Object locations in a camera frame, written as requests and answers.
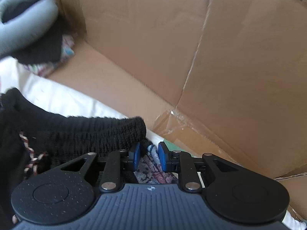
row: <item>gray neck pillow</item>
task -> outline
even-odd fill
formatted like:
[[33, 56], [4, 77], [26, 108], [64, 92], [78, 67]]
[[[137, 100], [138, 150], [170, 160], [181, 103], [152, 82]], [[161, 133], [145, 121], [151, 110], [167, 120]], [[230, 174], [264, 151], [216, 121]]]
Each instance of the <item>gray neck pillow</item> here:
[[23, 49], [40, 39], [54, 24], [58, 7], [54, 0], [39, 0], [22, 14], [3, 23], [6, 10], [23, 2], [37, 0], [0, 0], [0, 56]]

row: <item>black fabric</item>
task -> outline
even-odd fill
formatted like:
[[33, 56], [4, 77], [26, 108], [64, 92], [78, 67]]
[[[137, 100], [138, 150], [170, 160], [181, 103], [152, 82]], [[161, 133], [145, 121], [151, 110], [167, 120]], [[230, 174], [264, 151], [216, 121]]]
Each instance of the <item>black fabric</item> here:
[[[13, 9], [7, 9], [4, 12], [2, 21], [5, 23], [14, 19], [26, 11], [33, 4], [35, 4], [37, 1], [34, 1], [33, 3], [22, 2]], [[19, 63], [25, 65], [59, 62], [61, 59], [62, 51], [63, 24], [64, 20], [59, 16], [53, 26], [46, 32], [46, 34], [35, 43], [24, 49], [2, 55], [0, 56], [0, 59], [6, 56], [12, 56], [16, 58]]]
[[[23, 180], [29, 155], [19, 137], [23, 131], [36, 154], [47, 151], [51, 166], [57, 166], [88, 152], [107, 156], [113, 150], [130, 149], [147, 143], [145, 123], [131, 119], [64, 117], [33, 105], [13, 88], [1, 96], [0, 108], [0, 229], [9, 229], [14, 215], [10, 194]], [[136, 182], [132, 172], [123, 173]]]

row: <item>silver screw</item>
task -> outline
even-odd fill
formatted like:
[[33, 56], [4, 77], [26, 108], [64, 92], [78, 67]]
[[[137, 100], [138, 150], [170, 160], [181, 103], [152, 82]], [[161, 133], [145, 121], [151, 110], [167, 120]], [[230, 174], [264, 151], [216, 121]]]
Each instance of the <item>silver screw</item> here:
[[116, 188], [116, 183], [114, 182], [104, 182], [103, 184], [101, 184], [101, 187], [104, 190], [112, 190]]
[[185, 184], [185, 187], [188, 190], [197, 190], [199, 189], [201, 186], [199, 185], [199, 183], [197, 182], [188, 182], [187, 184]]

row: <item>colorful cloth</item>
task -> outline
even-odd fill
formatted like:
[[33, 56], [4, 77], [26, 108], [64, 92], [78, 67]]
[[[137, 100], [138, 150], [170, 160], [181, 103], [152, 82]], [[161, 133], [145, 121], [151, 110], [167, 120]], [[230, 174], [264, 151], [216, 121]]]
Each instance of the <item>colorful cloth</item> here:
[[46, 77], [47, 75], [52, 73], [59, 65], [61, 65], [75, 55], [74, 51], [71, 49], [75, 44], [73, 37], [71, 35], [63, 35], [62, 40], [62, 52], [61, 59], [59, 62], [23, 65], [24, 68], [40, 77]]
[[140, 159], [139, 168], [134, 174], [139, 183], [178, 183], [178, 179], [173, 173], [165, 173], [162, 171], [158, 148], [154, 144], [147, 147], [147, 154]]

